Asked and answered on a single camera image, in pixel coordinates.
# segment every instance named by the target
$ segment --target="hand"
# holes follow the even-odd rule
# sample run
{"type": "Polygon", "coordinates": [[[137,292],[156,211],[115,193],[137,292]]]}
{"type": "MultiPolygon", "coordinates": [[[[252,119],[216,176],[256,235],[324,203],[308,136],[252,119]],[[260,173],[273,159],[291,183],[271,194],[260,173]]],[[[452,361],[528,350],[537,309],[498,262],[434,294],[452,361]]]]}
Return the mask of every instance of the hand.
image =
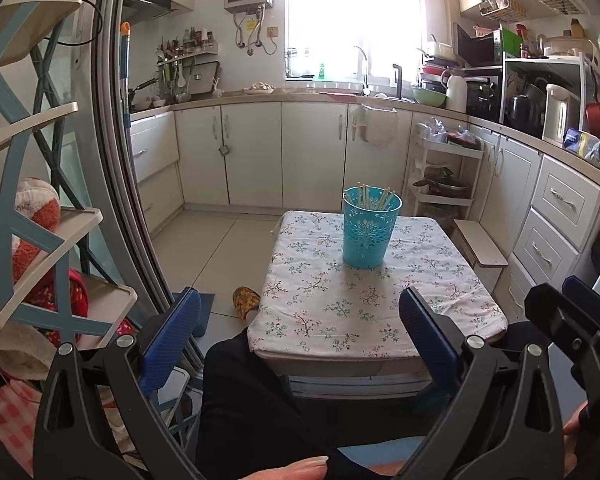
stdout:
{"type": "Polygon", "coordinates": [[[328,456],[305,458],[286,467],[257,471],[242,480],[323,480],[328,459],[328,456]]]}
{"type": "Polygon", "coordinates": [[[580,431],[580,412],[586,407],[584,402],[567,421],[562,429],[564,433],[564,475],[567,476],[578,465],[578,457],[575,454],[578,432],[580,431]]]}

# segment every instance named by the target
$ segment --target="window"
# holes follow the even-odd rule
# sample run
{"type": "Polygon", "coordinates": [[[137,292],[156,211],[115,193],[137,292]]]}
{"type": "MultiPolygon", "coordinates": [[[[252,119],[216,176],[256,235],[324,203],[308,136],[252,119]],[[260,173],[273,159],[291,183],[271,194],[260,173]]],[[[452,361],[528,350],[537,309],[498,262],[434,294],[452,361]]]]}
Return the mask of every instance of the window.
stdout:
{"type": "Polygon", "coordinates": [[[325,80],[362,82],[366,66],[357,45],[367,54],[370,84],[392,84],[393,63],[414,81],[422,22],[420,0],[287,0],[288,74],[318,78],[322,64],[325,80]]]}

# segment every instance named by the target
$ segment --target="tablecloth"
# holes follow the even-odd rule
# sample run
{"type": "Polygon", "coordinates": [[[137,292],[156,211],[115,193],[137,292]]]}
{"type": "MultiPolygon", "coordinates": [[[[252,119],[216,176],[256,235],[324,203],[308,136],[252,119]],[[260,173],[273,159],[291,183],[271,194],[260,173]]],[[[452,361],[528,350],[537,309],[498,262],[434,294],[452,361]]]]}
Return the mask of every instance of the tablecloth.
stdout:
{"type": "Polygon", "coordinates": [[[341,214],[289,211],[278,228],[260,310],[248,330],[250,348],[262,357],[416,357],[398,316],[407,286],[465,335],[487,339],[507,328],[504,313],[433,219],[398,217],[375,270],[344,263],[341,214]]]}

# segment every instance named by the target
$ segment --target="floor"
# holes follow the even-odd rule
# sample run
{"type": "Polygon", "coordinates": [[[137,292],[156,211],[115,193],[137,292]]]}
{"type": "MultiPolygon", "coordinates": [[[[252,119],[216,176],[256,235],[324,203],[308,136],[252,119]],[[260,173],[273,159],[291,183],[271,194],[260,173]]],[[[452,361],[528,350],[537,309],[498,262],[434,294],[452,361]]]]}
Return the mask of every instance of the floor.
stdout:
{"type": "Polygon", "coordinates": [[[155,253],[173,292],[193,286],[216,295],[206,333],[197,339],[203,352],[244,328],[232,294],[241,285],[262,288],[273,250],[271,231],[278,219],[185,210],[154,238],[155,253]]]}

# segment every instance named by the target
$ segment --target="drawer handle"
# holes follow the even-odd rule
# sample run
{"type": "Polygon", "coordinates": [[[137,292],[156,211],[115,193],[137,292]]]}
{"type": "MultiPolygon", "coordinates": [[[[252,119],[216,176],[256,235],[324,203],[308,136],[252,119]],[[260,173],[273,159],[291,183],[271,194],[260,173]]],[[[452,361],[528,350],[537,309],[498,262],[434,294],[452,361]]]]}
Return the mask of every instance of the drawer handle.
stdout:
{"type": "Polygon", "coordinates": [[[544,256],[544,254],[542,254],[542,251],[540,249],[538,249],[538,246],[536,245],[535,242],[531,242],[531,246],[534,248],[534,251],[536,252],[536,254],[538,256],[540,256],[544,261],[546,261],[546,264],[551,267],[552,263],[551,260],[549,258],[547,258],[546,256],[544,256]]]}
{"type": "Polygon", "coordinates": [[[511,299],[513,300],[513,303],[515,303],[518,308],[522,309],[524,311],[525,307],[523,307],[522,305],[520,305],[518,303],[518,300],[516,299],[516,297],[513,295],[513,290],[511,290],[511,287],[509,287],[509,295],[511,296],[511,299]]]}
{"type": "Polygon", "coordinates": [[[558,193],[553,187],[550,190],[551,190],[551,194],[553,196],[555,196],[560,202],[564,202],[571,209],[576,211],[576,205],[573,202],[569,202],[568,200],[565,200],[565,198],[560,193],[558,193]]]}

